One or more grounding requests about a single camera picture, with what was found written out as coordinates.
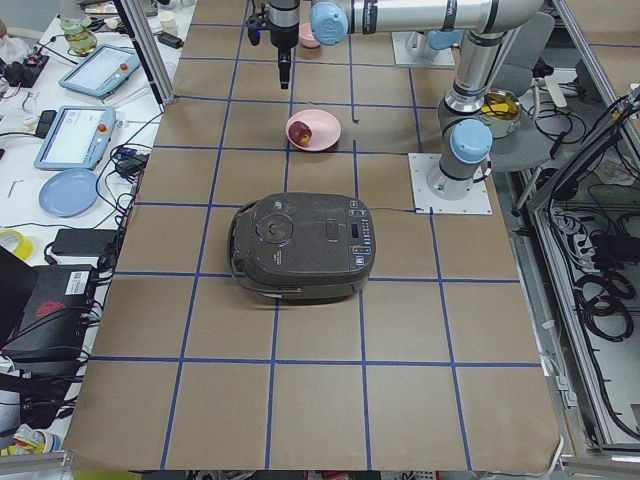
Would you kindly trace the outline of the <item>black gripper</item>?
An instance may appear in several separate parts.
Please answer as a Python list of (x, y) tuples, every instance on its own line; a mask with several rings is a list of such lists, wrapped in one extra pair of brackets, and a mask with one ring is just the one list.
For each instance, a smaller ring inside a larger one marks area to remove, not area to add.
[(269, 0), (268, 27), (271, 43), (278, 48), (280, 88), (287, 90), (291, 75), (291, 50), (298, 42), (299, 0)]

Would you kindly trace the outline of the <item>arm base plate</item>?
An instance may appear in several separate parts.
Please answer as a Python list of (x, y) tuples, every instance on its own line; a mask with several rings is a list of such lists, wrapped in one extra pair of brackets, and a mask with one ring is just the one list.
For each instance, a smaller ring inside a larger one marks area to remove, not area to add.
[(407, 68), (453, 69), (452, 49), (458, 46), (463, 31), (413, 31), (391, 34), (396, 66)]
[(438, 153), (409, 153), (414, 210), (419, 214), (491, 215), (486, 176), (480, 165), (466, 180), (452, 180), (440, 170)]

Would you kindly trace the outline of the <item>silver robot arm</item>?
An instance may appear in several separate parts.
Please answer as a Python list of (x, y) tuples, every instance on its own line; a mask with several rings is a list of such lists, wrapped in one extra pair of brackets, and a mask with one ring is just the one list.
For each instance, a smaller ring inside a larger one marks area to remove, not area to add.
[(484, 97), (512, 35), (540, 6), (538, 1), (314, 1), (309, 21), (325, 46), (351, 34), (462, 30), (453, 84), (438, 106), (443, 153), (426, 176), (436, 196), (459, 200), (492, 145), (489, 128), (477, 118)]

